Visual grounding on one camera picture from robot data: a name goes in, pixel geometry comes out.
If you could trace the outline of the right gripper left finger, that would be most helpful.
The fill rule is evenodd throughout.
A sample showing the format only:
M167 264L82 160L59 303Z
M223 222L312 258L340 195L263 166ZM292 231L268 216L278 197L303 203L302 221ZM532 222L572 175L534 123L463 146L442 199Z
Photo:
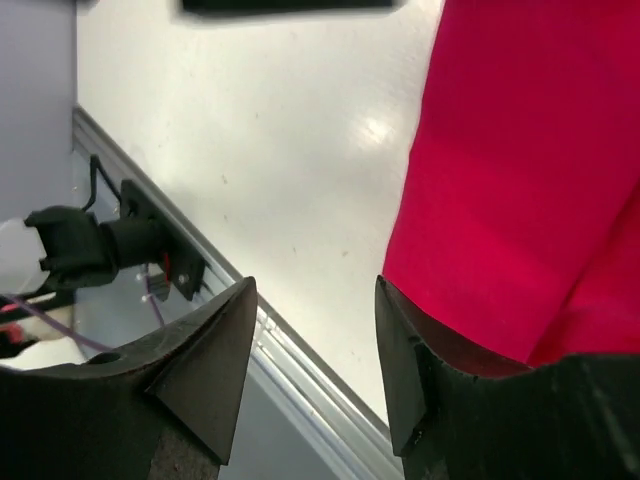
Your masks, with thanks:
M87 465L225 465L256 324L256 281L88 361Z

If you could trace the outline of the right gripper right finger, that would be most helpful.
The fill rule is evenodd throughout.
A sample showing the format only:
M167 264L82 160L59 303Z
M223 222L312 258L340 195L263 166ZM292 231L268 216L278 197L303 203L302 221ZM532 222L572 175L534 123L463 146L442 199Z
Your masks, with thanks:
M425 314L382 276L375 284L375 327L392 449L398 457L409 456L439 413L437 364L488 378L529 370Z

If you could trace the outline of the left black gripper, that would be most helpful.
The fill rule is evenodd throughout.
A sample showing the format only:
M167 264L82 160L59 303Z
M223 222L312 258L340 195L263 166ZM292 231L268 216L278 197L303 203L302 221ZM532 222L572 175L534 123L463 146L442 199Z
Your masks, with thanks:
M196 15L269 15L338 10L391 10L393 0L183 0L180 7Z

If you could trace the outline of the bright red t-shirt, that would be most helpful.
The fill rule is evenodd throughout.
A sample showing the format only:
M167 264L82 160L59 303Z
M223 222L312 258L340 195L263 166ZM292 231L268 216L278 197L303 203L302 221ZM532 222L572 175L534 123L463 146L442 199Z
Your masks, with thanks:
M448 1L384 276L528 365L639 349L639 5Z

